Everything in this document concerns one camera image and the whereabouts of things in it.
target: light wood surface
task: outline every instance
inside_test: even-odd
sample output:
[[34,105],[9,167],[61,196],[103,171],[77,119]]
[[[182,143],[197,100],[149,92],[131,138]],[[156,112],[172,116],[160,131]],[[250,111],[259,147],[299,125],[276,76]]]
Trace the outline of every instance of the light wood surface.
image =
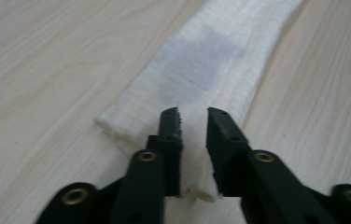
[[[124,174],[92,120],[202,1],[0,1],[0,223],[34,223],[63,186]],[[351,1],[302,3],[243,130],[308,187],[351,183]],[[168,200],[166,223],[243,222],[238,203]]]

